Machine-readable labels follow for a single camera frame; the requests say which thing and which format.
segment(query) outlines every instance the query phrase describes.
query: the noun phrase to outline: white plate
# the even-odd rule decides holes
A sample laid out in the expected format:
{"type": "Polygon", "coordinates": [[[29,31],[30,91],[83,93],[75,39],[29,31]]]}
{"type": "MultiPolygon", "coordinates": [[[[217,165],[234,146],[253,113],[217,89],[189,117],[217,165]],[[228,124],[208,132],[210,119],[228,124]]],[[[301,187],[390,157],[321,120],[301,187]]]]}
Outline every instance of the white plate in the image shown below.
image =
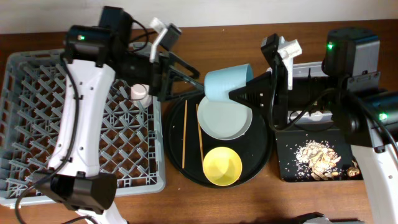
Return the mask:
{"type": "Polygon", "coordinates": [[[209,101],[204,97],[198,108],[201,128],[215,139],[232,140],[250,127],[252,111],[239,103],[209,101]]]}

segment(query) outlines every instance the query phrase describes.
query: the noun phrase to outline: white clamp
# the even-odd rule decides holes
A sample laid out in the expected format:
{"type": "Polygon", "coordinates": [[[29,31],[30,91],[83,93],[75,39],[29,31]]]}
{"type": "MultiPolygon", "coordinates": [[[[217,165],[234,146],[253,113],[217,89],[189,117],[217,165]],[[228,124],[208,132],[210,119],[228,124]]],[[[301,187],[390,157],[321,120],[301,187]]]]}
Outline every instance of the white clamp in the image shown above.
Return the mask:
{"type": "Polygon", "coordinates": [[[150,22],[149,26],[159,34],[156,37],[152,46],[150,47],[149,62],[154,63],[156,59],[157,46],[160,44],[163,37],[166,35],[168,28],[162,21],[160,21],[160,19],[156,17],[150,22]]]}
{"type": "Polygon", "coordinates": [[[287,89],[293,90],[293,58],[302,54],[302,49],[297,40],[285,41],[280,37],[278,53],[287,69],[287,89]]]}

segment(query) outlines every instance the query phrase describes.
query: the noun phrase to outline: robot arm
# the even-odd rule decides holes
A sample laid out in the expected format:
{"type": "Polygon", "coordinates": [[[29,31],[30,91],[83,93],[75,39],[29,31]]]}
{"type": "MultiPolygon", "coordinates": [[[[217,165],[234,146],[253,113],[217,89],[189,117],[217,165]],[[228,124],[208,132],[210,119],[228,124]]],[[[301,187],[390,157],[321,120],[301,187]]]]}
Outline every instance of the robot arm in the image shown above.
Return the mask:
{"type": "MultiPolygon", "coordinates": [[[[68,31],[61,56],[66,65],[58,68],[68,74],[60,133],[49,171],[34,173],[33,187],[101,224],[127,223],[113,202],[117,178],[100,173],[98,160],[104,106],[114,79],[123,79],[130,86],[149,85],[149,94],[159,101],[203,93],[203,85],[194,80],[199,72],[169,52],[181,31],[173,24],[162,24],[160,35],[146,56],[128,49],[133,22],[121,8],[105,7],[98,27],[72,26],[68,31]],[[159,54],[158,45],[167,52],[159,54]],[[176,63],[192,74],[176,69],[176,63]],[[172,85],[180,80],[191,83],[196,90],[174,95],[172,85]]],[[[18,204],[16,214],[23,223],[18,204]]]]}
{"type": "Polygon", "coordinates": [[[289,129],[306,112],[330,110],[361,168],[375,222],[398,223],[398,93],[379,89],[378,37],[367,29],[331,30],[322,65],[326,75],[295,78],[293,88],[280,43],[274,34],[261,47],[272,73],[229,98],[259,110],[275,131],[289,129]],[[288,123],[289,111],[297,110],[301,114],[288,123]]]}

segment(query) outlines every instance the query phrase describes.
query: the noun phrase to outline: plate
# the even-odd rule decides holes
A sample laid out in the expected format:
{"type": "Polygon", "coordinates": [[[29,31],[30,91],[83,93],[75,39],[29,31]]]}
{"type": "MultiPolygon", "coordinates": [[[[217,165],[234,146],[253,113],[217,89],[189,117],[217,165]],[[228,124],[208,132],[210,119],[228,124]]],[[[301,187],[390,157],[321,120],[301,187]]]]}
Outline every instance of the plate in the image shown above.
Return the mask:
{"type": "Polygon", "coordinates": [[[255,177],[268,162],[272,150],[274,150],[274,133],[269,130],[268,124],[260,113],[253,110],[252,123],[246,134],[224,141],[212,138],[204,131],[202,134],[203,155],[206,156],[210,150],[216,147],[228,147],[233,149],[242,160],[242,174],[235,183],[229,186],[217,186],[212,184],[203,173],[201,163],[198,120],[196,104],[202,100],[204,95],[193,98],[182,98],[177,100],[170,112],[166,115],[163,127],[164,151],[173,166],[186,178],[205,187],[227,188],[243,184],[255,177]],[[182,169],[182,143],[185,100],[187,103],[187,129],[185,148],[185,168],[182,169]]]}
{"type": "Polygon", "coordinates": [[[252,111],[239,103],[209,101],[204,97],[198,108],[201,128],[215,139],[232,140],[250,127],[252,111]]]}

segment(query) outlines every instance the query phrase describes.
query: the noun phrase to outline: yellow bowl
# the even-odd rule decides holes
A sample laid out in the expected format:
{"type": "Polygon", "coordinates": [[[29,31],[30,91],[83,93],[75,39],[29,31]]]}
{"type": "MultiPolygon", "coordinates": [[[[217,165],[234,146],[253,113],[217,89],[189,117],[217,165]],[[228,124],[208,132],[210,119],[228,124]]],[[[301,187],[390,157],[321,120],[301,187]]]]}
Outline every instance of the yellow bowl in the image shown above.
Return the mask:
{"type": "Polygon", "coordinates": [[[203,160],[206,178],[218,186],[235,183],[242,174],[242,160],[238,153],[228,147],[212,149],[203,160]]]}

